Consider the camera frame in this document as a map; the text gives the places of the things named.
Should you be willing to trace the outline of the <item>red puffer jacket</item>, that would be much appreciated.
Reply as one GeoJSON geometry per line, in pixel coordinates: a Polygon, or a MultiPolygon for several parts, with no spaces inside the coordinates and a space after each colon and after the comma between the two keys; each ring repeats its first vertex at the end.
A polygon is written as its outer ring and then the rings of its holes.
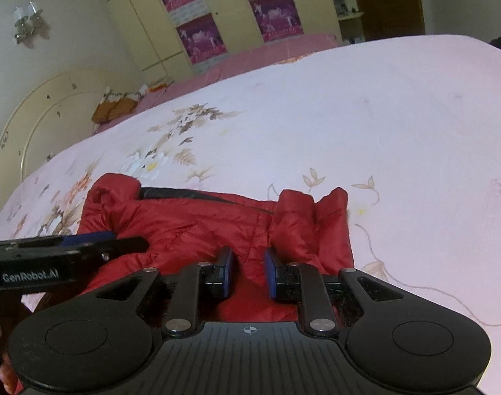
{"type": "Polygon", "coordinates": [[[291,321],[293,305],[270,299],[264,275],[264,253],[273,248],[287,262],[308,263],[327,275],[354,265],[347,207],[348,194],[337,187],[315,201],[299,191],[284,190],[277,201],[196,190],[163,189],[162,197],[144,199],[140,182],[105,174],[85,200],[79,234],[110,231],[118,237],[141,236],[145,253],[113,259],[80,288],[47,293],[37,309],[88,293],[143,268],[176,274],[198,261],[213,261],[224,246],[239,262],[233,295],[216,309],[225,322],[291,321]]]}

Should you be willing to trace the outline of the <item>cream round headboard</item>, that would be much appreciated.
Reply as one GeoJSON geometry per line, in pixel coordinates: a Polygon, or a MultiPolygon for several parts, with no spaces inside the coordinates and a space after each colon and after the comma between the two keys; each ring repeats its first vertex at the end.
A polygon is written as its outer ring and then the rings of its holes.
{"type": "Polygon", "coordinates": [[[106,89],[131,92],[140,81],[103,69],[75,69],[35,88],[0,136],[0,209],[49,158],[90,137],[91,116],[106,89]]]}

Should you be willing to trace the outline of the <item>white floral bed quilt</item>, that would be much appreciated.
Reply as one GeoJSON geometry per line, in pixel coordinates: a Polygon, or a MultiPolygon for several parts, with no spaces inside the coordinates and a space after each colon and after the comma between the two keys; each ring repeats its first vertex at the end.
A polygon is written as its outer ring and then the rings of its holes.
{"type": "Polygon", "coordinates": [[[356,265],[472,317],[501,394],[501,50],[461,36],[334,48],[216,82],[62,152],[0,212],[0,240],[75,230],[94,181],[274,200],[348,192],[356,265]]]}

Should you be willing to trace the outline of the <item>pink bed sheet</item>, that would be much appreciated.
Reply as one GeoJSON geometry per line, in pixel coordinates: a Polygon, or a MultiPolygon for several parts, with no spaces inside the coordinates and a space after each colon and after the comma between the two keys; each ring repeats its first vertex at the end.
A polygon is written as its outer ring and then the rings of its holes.
{"type": "Polygon", "coordinates": [[[161,103],[172,101],[182,95],[190,94],[219,81],[230,79],[231,77],[256,69],[262,69],[276,63],[292,62],[308,54],[318,53],[339,46],[340,43],[334,35],[301,35],[228,56],[206,73],[200,74],[193,79],[175,82],[164,88],[149,89],[131,113],[100,125],[96,128],[95,135],[161,103]]]}

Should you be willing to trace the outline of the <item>left purple poster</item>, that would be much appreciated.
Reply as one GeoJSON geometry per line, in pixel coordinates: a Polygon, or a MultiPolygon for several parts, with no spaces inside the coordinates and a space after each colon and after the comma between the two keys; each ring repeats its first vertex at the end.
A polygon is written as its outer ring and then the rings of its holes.
{"type": "Polygon", "coordinates": [[[227,53],[211,13],[188,21],[176,30],[192,65],[227,53]]]}

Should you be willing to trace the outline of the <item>purple poster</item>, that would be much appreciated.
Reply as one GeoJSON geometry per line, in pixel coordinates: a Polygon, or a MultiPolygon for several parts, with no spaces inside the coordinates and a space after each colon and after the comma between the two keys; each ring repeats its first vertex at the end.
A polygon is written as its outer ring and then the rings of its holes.
{"type": "Polygon", "coordinates": [[[250,0],[249,3],[265,43],[304,33],[293,0],[250,0]]]}
{"type": "Polygon", "coordinates": [[[188,21],[176,30],[192,65],[227,53],[211,13],[188,21]]]}

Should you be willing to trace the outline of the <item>yellow wardrobe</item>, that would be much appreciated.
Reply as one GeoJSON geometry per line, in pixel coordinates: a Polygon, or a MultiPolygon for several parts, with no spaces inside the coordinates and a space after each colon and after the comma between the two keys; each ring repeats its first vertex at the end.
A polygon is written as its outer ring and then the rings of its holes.
{"type": "MultiPolygon", "coordinates": [[[[250,0],[104,0],[143,79],[153,84],[170,77],[190,79],[228,55],[265,43],[250,0]],[[192,65],[177,33],[188,21],[211,13],[227,49],[226,54],[192,65]]],[[[349,15],[339,15],[333,0],[293,0],[304,33],[330,34],[342,39],[340,25],[349,15]]]]}

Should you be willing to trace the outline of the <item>right purple poster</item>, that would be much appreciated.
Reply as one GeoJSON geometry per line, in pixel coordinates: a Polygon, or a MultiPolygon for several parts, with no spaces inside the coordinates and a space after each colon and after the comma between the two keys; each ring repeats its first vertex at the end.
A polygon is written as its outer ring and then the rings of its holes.
{"type": "Polygon", "coordinates": [[[250,0],[249,3],[265,43],[304,33],[293,0],[250,0]]]}

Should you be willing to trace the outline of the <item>dark brown wooden door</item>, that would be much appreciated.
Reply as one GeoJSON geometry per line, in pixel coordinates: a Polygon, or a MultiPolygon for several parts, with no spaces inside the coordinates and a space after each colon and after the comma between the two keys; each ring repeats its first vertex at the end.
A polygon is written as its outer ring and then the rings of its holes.
{"type": "Polygon", "coordinates": [[[357,0],[367,41],[425,33],[422,0],[357,0]]]}

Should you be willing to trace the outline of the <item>wall lamp fixture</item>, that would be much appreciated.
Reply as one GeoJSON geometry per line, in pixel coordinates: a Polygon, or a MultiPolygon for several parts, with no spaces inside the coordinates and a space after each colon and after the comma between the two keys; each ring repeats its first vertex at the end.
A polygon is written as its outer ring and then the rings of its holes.
{"type": "Polygon", "coordinates": [[[16,44],[22,44],[27,39],[33,37],[44,26],[44,20],[41,16],[43,9],[34,1],[27,5],[17,6],[14,10],[14,41],[16,44]]]}

